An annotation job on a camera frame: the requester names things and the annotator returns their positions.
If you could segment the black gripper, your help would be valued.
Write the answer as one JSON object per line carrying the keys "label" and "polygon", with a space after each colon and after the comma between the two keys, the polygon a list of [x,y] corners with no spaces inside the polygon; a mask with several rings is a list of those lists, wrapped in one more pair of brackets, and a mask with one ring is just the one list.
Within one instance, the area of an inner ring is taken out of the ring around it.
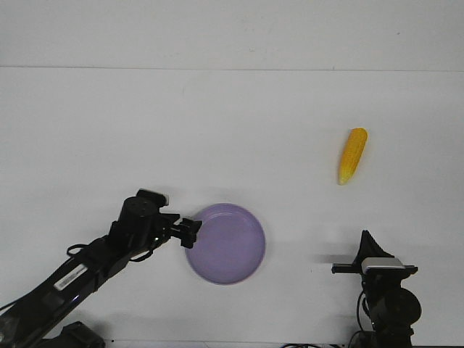
{"label": "black gripper", "polygon": [[333,274],[358,274],[362,281],[369,286],[401,286],[401,283],[418,272],[416,265],[405,265],[402,270],[374,270],[363,274],[362,262],[369,257],[388,257],[394,255],[385,252],[371,236],[368,230],[361,233],[360,245],[357,255],[351,263],[334,263],[331,266]]}
{"label": "black gripper", "polygon": [[170,235],[179,239],[182,247],[192,249],[202,221],[182,218],[175,223],[180,214],[162,213],[160,209],[148,199],[136,195],[127,198],[119,218],[111,225],[108,244],[122,253],[140,254],[148,251],[172,225]]}

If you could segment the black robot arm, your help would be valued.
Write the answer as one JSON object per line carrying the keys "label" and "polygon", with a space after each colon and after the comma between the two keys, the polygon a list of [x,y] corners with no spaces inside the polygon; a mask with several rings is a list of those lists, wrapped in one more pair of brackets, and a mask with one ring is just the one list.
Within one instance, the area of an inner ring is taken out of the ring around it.
{"label": "black robot arm", "polygon": [[98,291],[130,262],[142,262],[171,238],[193,247],[202,222],[163,213],[168,198],[141,189],[122,205],[109,233],[67,249],[67,260],[44,282],[2,307],[2,347],[104,347],[100,335],[80,321],[58,336],[46,335],[88,296]]}
{"label": "black robot arm", "polygon": [[360,245],[351,263],[334,263],[333,274],[358,274],[362,291],[356,304],[359,330],[348,347],[411,347],[412,325],[422,314],[421,304],[402,281],[418,267],[405,265],[385,252],[369,231],[361,233]]}

